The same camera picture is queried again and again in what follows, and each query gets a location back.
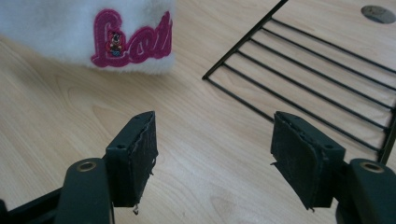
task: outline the light wood surface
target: light wood surface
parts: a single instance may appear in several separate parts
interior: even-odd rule
[[[166,76],[100,72],[62,64],[0,36],[0,198],[8,209],[59,188],[72,163],[102,157],[132,116],[155,110],[160,152],[155,176],[148,181],[139,215],[131,209],[116,209],[117,223],[334,223],[336,203],[331,209],[306,211],[270,165],[275,161],[270,153],[272,124],[201,80],[276,3],[177,1],[173,37],[177,59]],[[396,3],[391,0],[294,0],[280,9],[276,18],[396,69],[396,23],[366,20],[360,11],[371,4],[396,12]],[[295,71],[274,57],[257,54],[284,72]],[[297,57],[315,60],[303,54]],[[238,60],[231,59],[230,63],[237,66]],[[255,66],[241,69],[260,73]],[[303,72],[296,75],[304,80]],[[227,72],[220,71],[214,78],[269,113],[278,108],[299,113],[264,98]],[[383,79],[396,86],[395,78]],[[327,90],[317,80],[306,81],[346,104],[356,102],[343,97],[341,91]],[[347,77],[346,81],[354,83]],[[276,83],[271,79],[268,84]],[[305,97],[286,86],[279,90]],[[367,92],[382,94],[372,89]],[[395,103],[394,93],[383,98]],[[306,102],[323,115],[335,116],[368,141],[375,137],[349,118],[339,117],[333,108],[317,105],[315,99]],[[389,119],[375,108],[358,108],[379,122]],[[346,161],[374,158],[369,150],[319,127],[347,148]],[[396,170],[395,152],[389,167]]]

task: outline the black plastic part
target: black plastic part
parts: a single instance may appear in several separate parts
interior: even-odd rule
[[[335,212],[335,219],[337,220],[337,224],[361,224],[358,212],[355,210],[351,211],[340,203]]]
[[[306,209],[331,206],[332,174],[342,168],[345,152],[305,120],[276,112],[271,145],[275,166]]]
[[[53,223],[61,189],[56,189],[8,213],[5,223]]]
[[[363,224],[396,223],[396,176],[387,166],[355,159],[346,173]]]
[[[9,214],[7,211],[6,204],[3,200],[0,200],[0,223],[9,223]]]
[[[154,111],[133,117],[104,157],[115,207],[134,207],[140,202],[157,156]]]
[[[114,223],[109,192],[102,159],[74,163],[67,170],[54,223]]]

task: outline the metal grid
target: metal grid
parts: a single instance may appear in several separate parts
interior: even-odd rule
[[[359,71],[356,68],[353,68],[347,64],[340,62],[330,56],[327,56],[325,53],[319,52],[315,49],[311,49],[306,47],[304,44],[300,44],[297,41],[292,40],[291,38],[282,35],[282,32],[275,32],[271,29],[267,28],[267,25],[271,24],[271,26],[276,26],[277,30],[285,30],[286,32],[292,32],[301,36],[302,38],[307,39],[308,41],[313,41],[316,44],[320,44],[324,48],[328,48],[331,50],[336,50],[339,53],[346,55],[347,57],[353,58],[353,60],[360,61],[360,64],[363,63],[363,66],[373,67],[375,70],[380,71],[386,74],[388,77],[395,78],[396,80],[396,71],[386,67],[383,64],[376,63],[372,60],[369,60],[365,57],[362,57],[348,49],[344,49],[340,46],[337,46],[329,41],[326,41],[322,38],[316,37],[311,35],[305,31],[302,31],[296,27],[290,26],[285,22],[278,21],[273,18],[273,15],[288,1],[282,0],[280,1],[267,15],[265,15],[238,43],[235,44],[204,76],[203,80],[208,81],[213,86],[219,88],[220,90],[224,91],[235,100],[240,102],[241,104],[247,106],[254,112],[258,113],[259,115],[263,116],[265,119],[274,122],[274,118],[272,114],[268,114],[263,110],[259,109],[254,104],[250,103],[248,100],[244,99],[244,97],[239,96],[237,93],[234,93],[233,90],[230,88],[224,87],[219,82],[215,81],[211,78],[211,76],[216,73],[220,69],[225,69],[232,76],[238,76],[244,79],[247,83],[253,85],[256,88],[259,88],[261,91],[265,91],[267,94],[272,95],[277,100],[282,101],[283,103],[301,111],[302,113],[306,114],[312,119],[317,120],[318,122],[324,124],[325,126],[329,127],[330,129],[340,133],[341,135],[349,138],[355,143],[358,143],[366,148],[369,148],[377,153],[377,160],[386,164],[389,158],[389,154],[393,148],[393,144],[396,138],[396,116],[395,116],[395,92],[396,88],[393,87],[391,84],[386,83],[384,81],[375,78],[373,75],[367,75],[366,73]],[[387,95],[388,98],[391,98],[391,101],[384,101],[383,99],[377,99],[372,94],[364,92],[362,89],[356,88],[349,83],[345,83],[343,79],[332,77],[325,72],[319,71],[317,68],[312,66],[312,64],[304,63],[296,59],[294,56],[290,56],[287,53],[281,52],[281,50],[277,50],[273,47],[270,47],[267,43],[267,40],[264,38],[264,41],[258,40],[256,37],[257,35],[265,35],[271,36],[272,39],[283,43],[284,45],[289,46],[290,48],[294,48],[296,50],[303,51],[306,54],[309,54],[312,57],[316,57],[317,59],[325,62],[329,66],[334,67],[337,71],[342,71],[343,73],[347,73],[349,76],[353,76],[359,80],[359,82],[364,82],[366,85],[364,89],[367,88],[379,88],[384,94]],[[272,65],[268,63],[262,62],[257,57],[249,55],[246,50],[242,48],[245,45],[250,45],[250,47],[254,46],[262,51],[266,51],[271,55],[271,57],[277,57],[280,60],[283,60],[285,63],[292,64],[293,66],[297,66],[300,69],[304,70],[309,76],[315,76],[324,82],[326,85],[332,86],[337,88],[337,90],[342,90],[347,92],[347,97],[354,97],[359,98],[360,102],[364,102],[367,105],[374,106],[376,110],[380,111],[381,113],[385,114],[387,119],[384,120],[375,120],[370,116],[364,115],[359,109],[351,108],[349,105],[346,105],[343,102],[339,102],[336,99],[333,99],[329,95],[322,93],[319,90],[315,90],[314,88],[310,87],[309,84],[305,84],[302,81],[298,80],[290,75],[285,75],[284,72],[275,69]],[[321,102],[325,104],[331,105],[337,108],[339,111],[347,114],[348,116],[352,117],[353,119],[358,119],[362,125],[369,127],[373,132],[378,132],[382,137],[378,144],[372,144],[366,141],[364,138],[358,137],[351,131],[345,130],[340,125],[337,125],[334,120],[330,120],[327,118],[323,118],[316,112],[313,112],[311,109],[307,108],[306,106],[301,105],[299,102],[296,102],[293,99],[290,99],[288,96],[285,96],[281,92],[269,87],[265,83],[262,83],[259,79],[252,77],[250,74],[246,74],[246,72],[241,71],[236,66],[229,63],[232,57],[238,57],[243,59],[244,61],[248,62],[249,64],[254,64],[262,68],[264,73],[270,73],[272,76],[276,76],[276,78],[280,78],[281,80],[288,82],[290,85],[299,88],[299,90],[309,93],[310,95],[318,98]]]

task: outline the black wire rack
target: black wire rack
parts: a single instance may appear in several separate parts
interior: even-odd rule
[[[233,91],[233,84],[223,85],[221,81],[212,78],[212,75],[221,70],[228,76],[240,78],[251,85],[251,87],[247,86],[248,89],[256,88],[265,92],[267,97],[277,99],[282,104],[298,110],[309,118],[327,126],[330,130],[352,140],[352,142],[375,151],[377,160],[386,164],[396,138],[396,88],[392,85],[396,83],[396,71],[274,19],[273,15],[287,2],[287,0],[281,0],[272,8],[209,69],[203,76],[203,80],[208,81],[265,119],[274,122],[274,113],[264,111],[261,108],[262,106],[257,105],[257,102],[251,103],[243,94]],[[314,49],[307,47],[307,45],[311,46],[311,43],[318,47]],[[306,54],[313,59],[303,62],[300,60],[300,54]],[[344,63],[343,59],[345,58],[348,58],[348,61],[356,62],[356,64]],[[276,68],[276,63],[282,65],[287,63],[294,69],[289,72],[282,71],[284,69],[281,68],[285,66],[281,65]],[[321,71],[321,68],[316,68],[316,63],[326,64],[329,69]],[[249,71],[244,71],[243,66],[240,66],[241,64],[254,67],[257,74],[251,75]],[[304,74],[304,76],[295,76],[299,73]],[[307,80],[307,77],[308,79],[320,80],[323,85],[315,88],[309,82],[303,81]],[[289,85],[291,90],[300,91],[301,94],[298,95],[304,98],[296,100],[293,96],[293,94],[296,94],[293,91],[290,91],[291,95],[288,95],[279,91],[276,84],[282,86],[283,89]],[[334,98],[331,97],[332,94],[329,94],[329,92],[343,92],[344,95]],[[307,106],[307,102],[309,103],[307,99],[310,98],[315,98],[315,102],[325,105],[315,103],[312,106]],[[337,111],[339,115],[336,114],[333,118],[323,118],[316,107],[329,108]],[[346,117],[346,120],[350,120],[350,122],[359,123],[361,126],[360,133],[370,133],[369,137],[356,134],[356,130],[349,130],[347,123],[340,123],[337,119],[339,116]]]

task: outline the pink embroidered text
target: pink embroidered text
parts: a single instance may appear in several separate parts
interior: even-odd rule
[[[172,20],[165,12],[157,28],[145,26],[137,30],[127,43],[120,29],[120,14],[112,9],[98,13],[94,22],[95,54],[91,57],[99,67],[123,67],[142,63],[148,58],[161,59],[172,49]]]

